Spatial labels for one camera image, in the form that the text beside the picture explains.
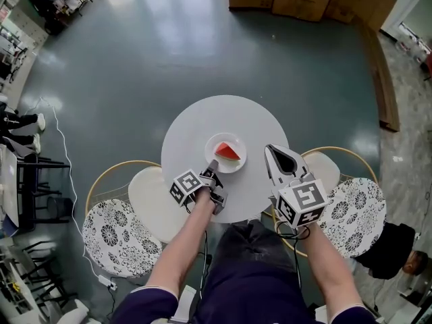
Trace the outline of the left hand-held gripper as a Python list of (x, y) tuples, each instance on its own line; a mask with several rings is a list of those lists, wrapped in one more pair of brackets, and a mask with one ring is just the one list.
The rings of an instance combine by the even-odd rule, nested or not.
[(224, 210), (227, 192), (223, 189), (223, 185), (217, 177), (218, 165), (218, 160), (213, 159), (199, 175), (189, 169), (173, 180), (169, 194), (180, 207), (185, 208), (187, 213), (191, 212), (196, 202), (196, 194), (202, 188), (209, 189), (210, 199), (215, 204), (213, 214), (218, 215)]

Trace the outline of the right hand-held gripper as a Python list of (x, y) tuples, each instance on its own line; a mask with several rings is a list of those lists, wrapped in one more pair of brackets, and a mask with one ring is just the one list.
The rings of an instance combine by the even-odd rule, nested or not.
[[(297, 229), (316, 222), (328, 205), (327, 193), (304, 159), (286, 146), (265, 146), (265, 163), (274, 186), (275, 209), (291, 228)], [(297, 178), (284, 183), (288, 178)]]

